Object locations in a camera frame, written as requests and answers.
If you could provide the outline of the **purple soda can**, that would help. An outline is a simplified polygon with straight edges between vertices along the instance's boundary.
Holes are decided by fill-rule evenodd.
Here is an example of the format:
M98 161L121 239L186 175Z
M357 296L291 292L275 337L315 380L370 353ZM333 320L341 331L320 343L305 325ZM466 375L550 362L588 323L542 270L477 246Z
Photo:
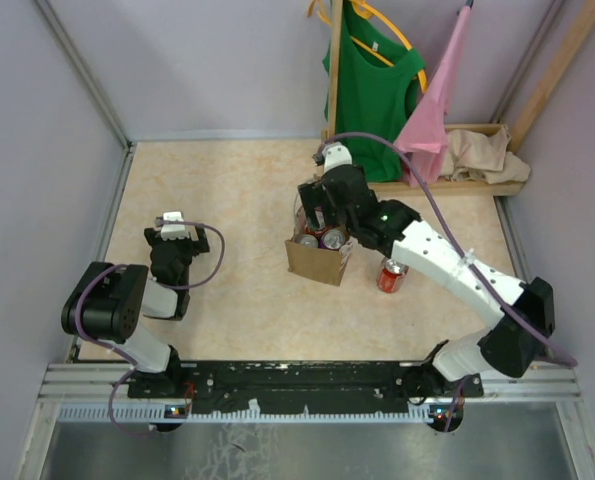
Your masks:
M347 235L341 228L327 230L319 239L322 249L339 251L347 242Z
M316 231L320 231L326 228L327 222L321 207L316 207L314 210L315 220L312 222L312 226Z

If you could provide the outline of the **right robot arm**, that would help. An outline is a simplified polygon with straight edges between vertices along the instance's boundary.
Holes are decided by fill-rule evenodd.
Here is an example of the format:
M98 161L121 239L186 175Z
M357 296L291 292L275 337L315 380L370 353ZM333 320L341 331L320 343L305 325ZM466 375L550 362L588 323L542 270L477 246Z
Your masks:
M554 294L547 281L526 283L465 253L415 209L379 199L357 166L335 167L297 191L309 225L342 226L361 246L442 286L484 323L479 332L438 344L413 367L408 396L447 395L459 381L486 371L519 379L543 353L554 330Z

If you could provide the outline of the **red soda can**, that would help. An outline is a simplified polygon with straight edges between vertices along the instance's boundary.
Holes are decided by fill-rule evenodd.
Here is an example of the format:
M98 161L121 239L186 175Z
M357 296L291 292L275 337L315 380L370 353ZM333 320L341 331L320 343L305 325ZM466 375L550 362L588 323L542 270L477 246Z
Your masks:
M396 293L409 271L409 266L393 259L384 258L376 278L376 285L384 293Z
M313 227L310 225L306 225L304 228L304 233L308 234L308 235L312 235L316 238L321 238L329 229L330 229L329 225L325 225L323 227Z

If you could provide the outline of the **silver top soda can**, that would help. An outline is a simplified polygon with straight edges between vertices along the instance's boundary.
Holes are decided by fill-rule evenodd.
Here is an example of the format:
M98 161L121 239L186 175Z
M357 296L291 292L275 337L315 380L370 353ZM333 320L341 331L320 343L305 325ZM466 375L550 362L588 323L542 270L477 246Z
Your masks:
M319 247L319 240L311 234L298 234L294 237L293 241L302 246L310 247L310 248L318 248Z

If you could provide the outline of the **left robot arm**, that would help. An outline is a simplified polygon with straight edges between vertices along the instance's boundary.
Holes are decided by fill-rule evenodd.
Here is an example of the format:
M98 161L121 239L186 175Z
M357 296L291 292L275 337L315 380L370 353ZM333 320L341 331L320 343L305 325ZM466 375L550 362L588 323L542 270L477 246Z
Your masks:
M193 288L193 259L210 251L210 227L183 220L144 230L150 265L93 262L68 297L61 313L65 333L107 348L134 368L131 395L171 397L185 384L177 350L158 340L140 317L180 321Z

